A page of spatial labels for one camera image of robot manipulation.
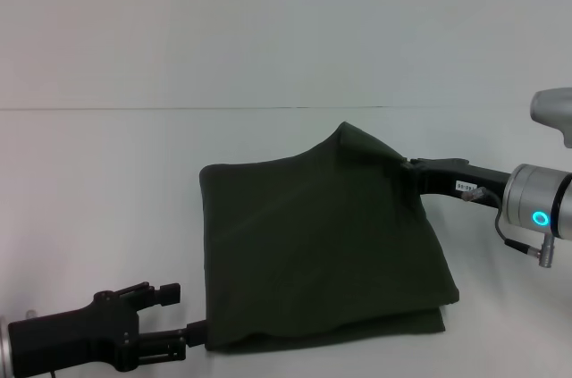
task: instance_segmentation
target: label sticker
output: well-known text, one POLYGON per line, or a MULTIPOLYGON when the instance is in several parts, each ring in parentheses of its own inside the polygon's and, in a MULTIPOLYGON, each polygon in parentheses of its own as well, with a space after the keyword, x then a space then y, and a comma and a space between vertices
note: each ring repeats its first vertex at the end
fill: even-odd
POLYGON ((460 190, 461 192, 467 192, 469 190, 473 190, 476 188, 477 188, 476 184, 467 183, 465 181, 457 180, 457 182, 455 183, 455 190, 460 190))

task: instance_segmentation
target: white table surface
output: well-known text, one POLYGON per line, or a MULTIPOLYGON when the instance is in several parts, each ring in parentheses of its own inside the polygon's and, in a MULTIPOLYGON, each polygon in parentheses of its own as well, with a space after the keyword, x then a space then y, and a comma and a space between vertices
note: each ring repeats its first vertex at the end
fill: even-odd
MULTIPOLYGON (((10 321, 83 307, 99 290, 179 282, 182 302, 141 315, 144 332, 205 316, 198 172, 207 164, 295 155, 348 121, 408 157, 465 157, 510 172, 526 162, 570 168, 555 130, 516 109, 289 109, 0 112, 0 311, 10 321)), ((186 362, 133 377, 569 377, 572 243, 554 267, 506 248, 494 210, 425 197, 460 290, 447 331, 328 348, 186 362)), ((542 237, 506 227, 517 239, 542 237)), ((60 377, 120 376, 84 365, 60 377)))

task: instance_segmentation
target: dark green cloth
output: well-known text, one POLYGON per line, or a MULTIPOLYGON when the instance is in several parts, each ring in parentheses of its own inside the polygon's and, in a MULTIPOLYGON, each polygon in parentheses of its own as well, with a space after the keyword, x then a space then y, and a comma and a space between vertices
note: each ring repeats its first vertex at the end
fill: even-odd
POLYGON ((458 290, 404 162, 343 123, 301 155, 203 169, 206 347, 443 332, 458 290))

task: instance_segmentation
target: blue led ring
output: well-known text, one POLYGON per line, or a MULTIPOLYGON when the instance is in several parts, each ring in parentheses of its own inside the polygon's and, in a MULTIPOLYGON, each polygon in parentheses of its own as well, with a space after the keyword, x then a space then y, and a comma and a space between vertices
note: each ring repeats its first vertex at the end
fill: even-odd
POLYGON ((539 226, 548 226, 551 218, 544 211, 535 211, 533 213, 533 222, 539 226))

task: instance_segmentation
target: cable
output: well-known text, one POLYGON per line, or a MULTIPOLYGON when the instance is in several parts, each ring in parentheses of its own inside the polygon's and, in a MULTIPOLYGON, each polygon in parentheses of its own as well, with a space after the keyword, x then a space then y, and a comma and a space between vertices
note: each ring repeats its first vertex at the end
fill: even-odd
POLYGON ((538 248, 534 248, 525 244, 524 242, 516 241, 515 239, 507 238, 504 233, 501 231, 501 227, 499 226, 499 222, 501 221, 502 215, 502 202, 501 199, 497 196, 496 193, 488 190, 487 188, 477 188, 473 190, 469 190, 467 192, 463 192, 461 194, 461 199, 467 202, 473 202, 478 199, 483 199, 484 197, 489 197, 494 201, 497 206, 497 216, 494 219, 494 229, 500 236, 500 239, 504 242, 504 245, 510 248, 514 248, 515 250, 524 253, 525 255, 539 257, 541 250, 538 248))
POLYGON ((490 190, 486 190, 485 191, 485 195, 487 197, 492 198, 492 200, 496 203, 497 208, 499 209, 499 211, 497 211, 497 216, 494 219, 494 229, 497 230, 497 233, 500 236, 500 239, 502 239, 504 242, 507 241, 507 237, 504 235, 504 233, 502 233, 501 231, 501 227, 499 226, 499 222, 501 221, 501 215, 502 215, 502 203, 501 203, 501 199, 497 196, 496 193, 491 192, 490 190))

